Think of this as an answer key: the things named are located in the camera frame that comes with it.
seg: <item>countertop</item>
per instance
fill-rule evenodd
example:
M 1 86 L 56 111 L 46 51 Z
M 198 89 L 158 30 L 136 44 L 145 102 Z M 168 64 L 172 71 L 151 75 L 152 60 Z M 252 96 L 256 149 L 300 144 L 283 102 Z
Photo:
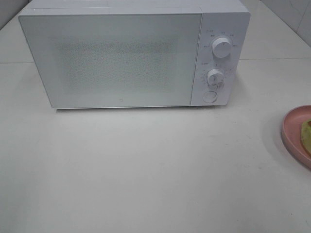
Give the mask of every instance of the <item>countertop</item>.
M 0 233 L 309 233 L 280 137 L 311 48 L 258 0 L 227 106 L 55 110 L 17 17 L 0 31 Z

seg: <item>tiled wall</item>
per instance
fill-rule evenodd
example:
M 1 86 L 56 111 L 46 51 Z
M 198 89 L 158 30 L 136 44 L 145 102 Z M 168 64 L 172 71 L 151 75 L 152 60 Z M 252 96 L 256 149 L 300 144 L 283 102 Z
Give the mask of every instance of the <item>tiled wall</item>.
M 311 0 L 262 0 L 311 46 Z

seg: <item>microwave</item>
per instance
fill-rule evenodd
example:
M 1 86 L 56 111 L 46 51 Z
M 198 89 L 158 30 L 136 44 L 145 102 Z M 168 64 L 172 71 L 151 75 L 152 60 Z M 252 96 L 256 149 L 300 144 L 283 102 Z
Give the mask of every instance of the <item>microwave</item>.
M 239 0 L 32 0 L 19 21 L 57 109 L 226 105 Z

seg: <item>control panel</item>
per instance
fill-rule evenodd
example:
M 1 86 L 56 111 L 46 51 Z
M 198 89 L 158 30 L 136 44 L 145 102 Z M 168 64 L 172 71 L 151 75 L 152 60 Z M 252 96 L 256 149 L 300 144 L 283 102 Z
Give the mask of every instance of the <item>control panel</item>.
M 249 19 L 249 13 L 203 14 L 191 106 L 227 104 Z

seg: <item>white knob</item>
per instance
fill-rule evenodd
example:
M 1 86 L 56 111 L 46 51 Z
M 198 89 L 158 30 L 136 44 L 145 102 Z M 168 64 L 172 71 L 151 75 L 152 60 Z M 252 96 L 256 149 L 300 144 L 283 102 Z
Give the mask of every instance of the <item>white knob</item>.
M 218 69 L 212 69 L 207 73 L 207 83 L 211 87 L 219 89 L 223 87 L 225 82 L 225 75 Z
M 216 57 L 224 58 L 230 54 L 232 42 L 227 37 L 219 37 L 212 44 L 213 53 Z

